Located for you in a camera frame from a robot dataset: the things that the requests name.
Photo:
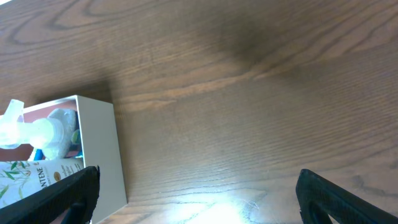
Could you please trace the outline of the clear spray bottle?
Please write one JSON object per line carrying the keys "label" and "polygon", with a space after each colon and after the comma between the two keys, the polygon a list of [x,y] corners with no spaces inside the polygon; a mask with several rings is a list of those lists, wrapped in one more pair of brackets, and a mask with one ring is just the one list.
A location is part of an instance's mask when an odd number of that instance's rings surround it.
{"label": "clear spray bottle", "polygon": [[1,117],[1,149],[16,149],[29,144],[41,149],[45,159],[74,157],[80,150],[78,113],[73,109],[55,108],[48,116],[26,121],[24,102],[11,100]]}

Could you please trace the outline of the blue disposable razor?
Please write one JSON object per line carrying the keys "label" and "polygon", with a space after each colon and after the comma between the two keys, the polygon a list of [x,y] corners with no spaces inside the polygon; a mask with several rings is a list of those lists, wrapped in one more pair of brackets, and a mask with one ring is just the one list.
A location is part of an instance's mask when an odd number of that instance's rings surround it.
{"label": "blue disposable razor", "polygon": [[33,158],[34,161],[42,160],[44,157],[44,154],[41,149],[34,149],[33,155],[34,155],[34,158]]}

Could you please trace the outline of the white leaf-print shampoo tube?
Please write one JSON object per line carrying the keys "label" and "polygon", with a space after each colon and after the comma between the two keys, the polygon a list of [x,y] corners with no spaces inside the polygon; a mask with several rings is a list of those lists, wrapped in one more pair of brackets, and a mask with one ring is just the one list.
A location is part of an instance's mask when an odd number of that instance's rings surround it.
{"label": "white leaf-print shampoo tube", "polygon": [[18,202],[83,168],[81,158],[1,162],[1,208]]}

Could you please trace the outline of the white box with pink inside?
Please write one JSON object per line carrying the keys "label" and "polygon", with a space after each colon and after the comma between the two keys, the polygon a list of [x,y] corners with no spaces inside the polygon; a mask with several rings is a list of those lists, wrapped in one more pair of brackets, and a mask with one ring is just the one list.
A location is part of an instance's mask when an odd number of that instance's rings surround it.
{"label": "white box with pink inside", "polygon": [[[113,105],[73,95],[31,107],[24,105],[23,115],[26,121],[33,121],[48,116],[55,108],[73,109],[78,113],[80,150],[74,152],[74,157],[64,159],[81,158],[84,168],[99,167],[99,198],[89,223],[102,222],[127,204]],[[33,151],[29,144],[1,149],[1,162],[34,161],[30,158]],[[64,216],[61,214],[51,223],[62,223]]]}

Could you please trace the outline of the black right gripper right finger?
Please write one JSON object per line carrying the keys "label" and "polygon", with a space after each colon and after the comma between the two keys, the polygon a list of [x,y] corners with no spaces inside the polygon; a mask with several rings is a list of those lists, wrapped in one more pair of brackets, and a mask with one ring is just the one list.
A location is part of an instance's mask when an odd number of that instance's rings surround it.
{"label": "black right gripper right finger", "polygon": [[300,216],[305,224],[331,223],[397,223],[397,217],[308,169],[302,169],[295,192]]}

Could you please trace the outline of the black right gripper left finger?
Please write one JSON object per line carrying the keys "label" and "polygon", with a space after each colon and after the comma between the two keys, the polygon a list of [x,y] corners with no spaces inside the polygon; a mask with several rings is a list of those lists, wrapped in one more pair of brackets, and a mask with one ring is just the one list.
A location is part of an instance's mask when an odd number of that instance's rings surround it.
{"label": "black right gripper left finger", "polygon": [[1,209],[1,223],[89,223],[100,194],[100,168],[86,167]]}

